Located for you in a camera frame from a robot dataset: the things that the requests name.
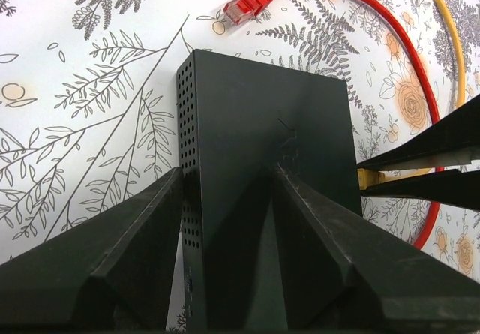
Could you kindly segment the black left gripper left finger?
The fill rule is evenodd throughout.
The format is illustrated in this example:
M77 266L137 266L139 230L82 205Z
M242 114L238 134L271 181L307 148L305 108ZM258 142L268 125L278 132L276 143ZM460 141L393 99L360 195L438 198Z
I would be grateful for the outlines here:
M158 181L1 266L1 331L165 330L183 175Z

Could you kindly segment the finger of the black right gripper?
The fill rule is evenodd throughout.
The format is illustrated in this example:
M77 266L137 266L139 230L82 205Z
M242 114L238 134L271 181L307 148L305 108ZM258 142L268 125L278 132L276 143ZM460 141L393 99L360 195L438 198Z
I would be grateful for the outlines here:
M397 197L428 200L479 211L479 171L445 170L373 185L366 197Z
M479 96L405 144L358 164L375 171L471 164L479 159Z

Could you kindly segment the black network switch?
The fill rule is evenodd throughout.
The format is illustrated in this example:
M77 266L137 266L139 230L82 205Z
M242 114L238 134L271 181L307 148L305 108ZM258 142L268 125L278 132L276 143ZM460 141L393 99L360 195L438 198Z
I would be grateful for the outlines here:
M187 330L284 328L270 172L361 213L347 85L206 50L176 85Z

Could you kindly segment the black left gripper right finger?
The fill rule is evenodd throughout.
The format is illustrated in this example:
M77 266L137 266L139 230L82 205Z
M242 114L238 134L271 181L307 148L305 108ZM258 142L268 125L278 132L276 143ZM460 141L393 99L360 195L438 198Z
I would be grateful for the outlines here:
M286 320L331 333L471 333L479 284L276 167Z

